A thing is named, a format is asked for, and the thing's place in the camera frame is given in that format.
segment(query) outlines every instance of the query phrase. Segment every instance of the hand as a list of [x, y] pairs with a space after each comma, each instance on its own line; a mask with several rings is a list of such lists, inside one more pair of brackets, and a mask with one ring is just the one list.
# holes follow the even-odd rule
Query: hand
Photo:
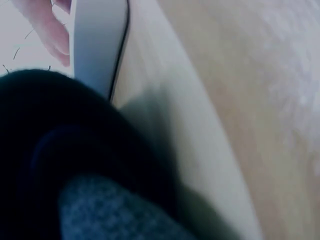
[[[49, 53], [65, 67], [70, 65], [69, 34], [52, 12], [50, 0], [12, 0], [15, 7], [26, 17], [39, 35]], [[54, 0], [70, 13], [71, 0]]]

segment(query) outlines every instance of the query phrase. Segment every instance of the black fabric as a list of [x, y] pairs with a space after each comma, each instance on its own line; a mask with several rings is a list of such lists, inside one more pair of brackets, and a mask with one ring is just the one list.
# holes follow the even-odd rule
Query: black fabric
[[[61, 128], [77, 130], [35, 152]], [[87, 172], [115, 180], [176, 217], [173, 182], [161, 160], [107, 101], [59, 73], [25, 70], [0, 78], [0, 143], [0, 224], [16, 237], [59, 238], [59, 191]]]

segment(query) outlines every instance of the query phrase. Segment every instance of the white surface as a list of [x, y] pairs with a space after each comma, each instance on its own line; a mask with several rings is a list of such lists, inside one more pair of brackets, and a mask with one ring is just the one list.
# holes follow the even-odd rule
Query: white surface
[[127, 23], [127, 0], [73, 0], [70, 65], [81, 82], [109, 97]]
[[[0, 0], [0, 76], [9, 71], [20, 69], [49, 69], [69, 75], [71, 69], [63, 67], [43, 47], [35, 31], [25, 39], [33, 29], [29, 22], [15, 9], [11, 1]], [[62, 23], [68, 23], [70, 17], [57, 6], [53, 12]]]

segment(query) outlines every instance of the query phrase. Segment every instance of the wooden floor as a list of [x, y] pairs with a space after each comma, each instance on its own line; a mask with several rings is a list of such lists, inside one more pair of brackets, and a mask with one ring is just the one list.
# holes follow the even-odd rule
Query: wooden floor
[[175, 162], [185, 223], [203, 239], [221, 220], [248, 240], [320, 239], [318, 2], [130, 5], [114, 104]]

